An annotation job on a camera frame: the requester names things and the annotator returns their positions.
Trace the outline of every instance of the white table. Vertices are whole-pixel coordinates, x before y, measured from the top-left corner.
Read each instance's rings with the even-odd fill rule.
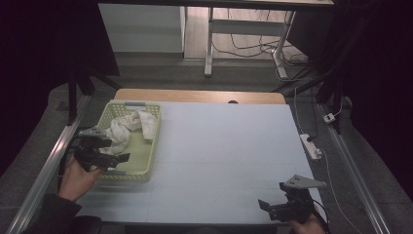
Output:
[[[151,180],[99,181],[78,201],[79,215],[122,223],[269,224],[257,200],[283,204],[279,182],[313,177],[288,105],[159,103]],[[320,202],[316,189],[311,194]]]

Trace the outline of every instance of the table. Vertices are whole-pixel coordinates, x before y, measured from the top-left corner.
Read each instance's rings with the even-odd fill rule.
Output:
[[[280,94],[128,89],[114,99],[162,106],[152,178],[98,181],[78,201],[79,215],[129,224],[274,224],[257,199],[283,204],[279,182],[313,177]]]
[[[319,7],[333,6],[331,0],[298,0],[298,1],[280,1],[285,3],[296,4],[312,4]],[[206,44],[206,66],[204,75],[210,77],[212,75],[212,34],[244,34],[244,35],[264,35],[280,37],[277,48],[272,52],[274,62],[276,63],[277,71],[280,79],[287,78],[286,72],[281,59],[282,47],[288,35],[289,28],[293,22],[295,11],[289,12],[284,22],[268,22],[268,21],[246,21],[234,19],[213,19],[213,8],[209,8],[208,33]]]
[[[296,11],[333,11],[331,0],[99,0],[99,3],[138,4],[162,6],[209,7],[206,41],[205,77],[212,75],[212,34],[246,34],[280,36],[273,59],[281,79],[287,75],[281,60],[282,47]],[[239,8],[291,11],[285,22],[213,19],[213,8]]]

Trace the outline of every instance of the human arm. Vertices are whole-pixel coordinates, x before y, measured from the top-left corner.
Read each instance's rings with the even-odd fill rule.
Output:
[[[75,203],[76,200],[92,188],[102,172],[102,169],[97,169],[87,173],[76,159],[71,158],[64,172],[58,195],[48,194],[45,196],[39,218],[22,233],[66,233],[76,213],[82,208]]]
[[[290,220],[288,225],[294,229],[295,234],[325,234],[321,222],[313,214],[311,214],[303,224],[296,220]]]

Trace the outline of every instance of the plastic basket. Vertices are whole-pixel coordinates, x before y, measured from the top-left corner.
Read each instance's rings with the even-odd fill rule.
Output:
[[[102,180],[120,180],[120,181],[141,181],[145,182],[150,179],[153,161],[155,157],[156,145],[158,143],[159,130],[161,128],[161,106],[156,103],[144,102],[108,102],[103,110],[97,126],[106,130],[110,127],[112,119],[131,114],[134,109],[143,108],[147,112],[158,118],[156,133],[153,140],[143,138],[142,130],[131,131],[131,141],[124,149],[122,154],[130,153],[130,159],[127,163],[121,163],[117,169],[112,172],[106,172],[100,176]]]

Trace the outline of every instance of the white cloth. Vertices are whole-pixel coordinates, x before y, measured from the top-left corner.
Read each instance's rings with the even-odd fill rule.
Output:
[[[149,112],[137,111],[140,116],[140,122],[142,123],[143,138],[154,139],[156,132],[157,118]]]
[[[131,132],[142,129],[143,138],[152,140],[155,137],[157,118],[149,112],[136,110],[135,112],[119,116],[110,123],[106,135],[112,139],[110,147],[99,148],[100,153],[119,154],[128,146]]]

